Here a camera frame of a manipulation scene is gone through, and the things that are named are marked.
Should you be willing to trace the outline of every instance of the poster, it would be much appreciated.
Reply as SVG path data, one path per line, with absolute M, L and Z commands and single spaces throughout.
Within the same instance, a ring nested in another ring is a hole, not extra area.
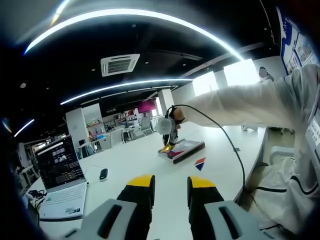
M 319 65 L 319 59 L 308 39 L 278 8 L 277 12 L 281 30 L 281 58 L 287 73 L 307 64 Z
M 302 66 L 306 65 L 309 57 L 314 53 L 307 38 L 302 34 L 298 35 L 294 49 L 299 57 Z

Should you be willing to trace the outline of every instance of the hand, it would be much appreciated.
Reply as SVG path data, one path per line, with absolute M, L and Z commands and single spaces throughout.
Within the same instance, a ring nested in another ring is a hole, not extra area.
M 177 107 L 173 112 L 173 119 L 176 121 L 180 121 L 180 120 L 183 120 L 184 118 L 185 116 L 181 110 L 181 107 Z
M 173 119 L 175 120 L 175 121 L 181 121 L 181 120 L 183 120 L 185 117 L 184 117 L 184 114 L 183 114 L 183 112 L 182 112 L 182 110 L 181 110 L 181 108 L 180 107 L 177 107 L 175 110 L 174 110 L 174 112 L 173 112 Z M 175 129 L 180 129 L 181 128 L 181 126 L 180 126 L 180 124 L 177 124 L 176 126 L 175 126 Z

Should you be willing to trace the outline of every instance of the book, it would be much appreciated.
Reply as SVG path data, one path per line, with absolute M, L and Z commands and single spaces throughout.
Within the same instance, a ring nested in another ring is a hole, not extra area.
M 172 162 L 173 164 L 179 163 L 182 160 L 190 157 L 196 152 L 200 151 L 205 147 L 204 141 L 192 141 L 182 139 L 178 141 L 174 148 L 170 151 L 158 151 L 158 155 L 166 160 Z

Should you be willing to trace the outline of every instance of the person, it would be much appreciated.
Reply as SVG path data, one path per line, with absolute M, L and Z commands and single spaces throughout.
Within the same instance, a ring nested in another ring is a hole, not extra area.
M 282 158 L 274 165 L 259 167 L 246 186 L 252 191 L 251 195 L 262 213 L 258 219 L 267 216 L 265 220 L 276 222 L 295 234 L 303 226 L 315 201 L 320 199 L 317 177 L 305 140 L 319 81 L 320 67 L 311 64 L 277 81 L 231 86 L 184 103 L 223 126 L 252 124 L 295 130 L 294 158 Z M 173 118 L 216 127 L 209 119 L 186 106 L 178 107 Z
M 268 73 L 268 71 L 266 70 L 266 68 L 265 68 L 264 66 L 261 66 L 261 67 L 259 68 L 259 76 L 260 76 L 260 78 L 262 78 L 262 79 L 260 80 L 260 83 L 263 83 L 263 82 L 266 81 L 266 80 L 271 80 L 272 82 L 275 81 L 274 77 L 271 76 L 271 75 Z

